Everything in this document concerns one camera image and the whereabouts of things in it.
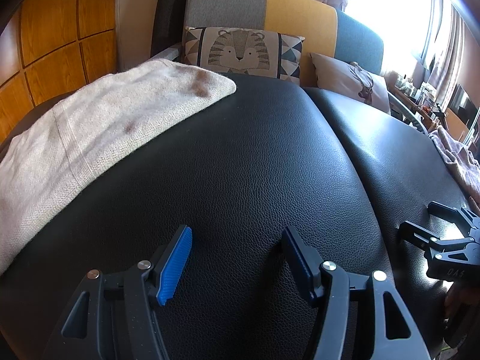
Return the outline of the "person right hand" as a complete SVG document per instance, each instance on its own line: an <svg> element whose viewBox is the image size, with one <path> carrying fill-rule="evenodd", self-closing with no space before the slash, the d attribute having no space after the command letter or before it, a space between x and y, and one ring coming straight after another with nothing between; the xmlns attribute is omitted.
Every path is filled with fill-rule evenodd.
<svg viewBox="0 0 480 360"><path fill-rule="evenodd" d="M444 341L458 349L479 333L479 287L453 283L445 298Z"/></svg>

